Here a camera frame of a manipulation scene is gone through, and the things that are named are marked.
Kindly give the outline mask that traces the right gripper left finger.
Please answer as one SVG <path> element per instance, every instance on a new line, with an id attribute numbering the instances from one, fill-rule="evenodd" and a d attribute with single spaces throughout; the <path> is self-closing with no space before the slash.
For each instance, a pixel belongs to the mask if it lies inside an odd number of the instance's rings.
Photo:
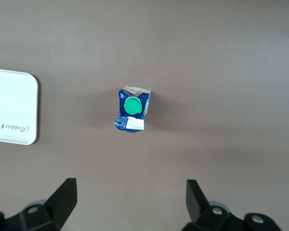
<path id="1" fill-rule="evenodd" d="M 43 203 L 32 204 L 4 222 L 6 231 L 60 231 L 78 201 L 77 180 L 66 179 Z"/>

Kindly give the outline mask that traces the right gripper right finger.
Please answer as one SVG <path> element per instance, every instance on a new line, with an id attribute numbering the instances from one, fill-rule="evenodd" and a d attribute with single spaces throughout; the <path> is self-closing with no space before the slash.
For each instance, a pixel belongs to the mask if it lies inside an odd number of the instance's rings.
<path id="1" fill-rule="evenodd" d="M 196 180 L 186 182 L 186 207 L 191 222 L 183 231 L 244 231 L 244 221 L 219 205 L 210 205 Z"/>

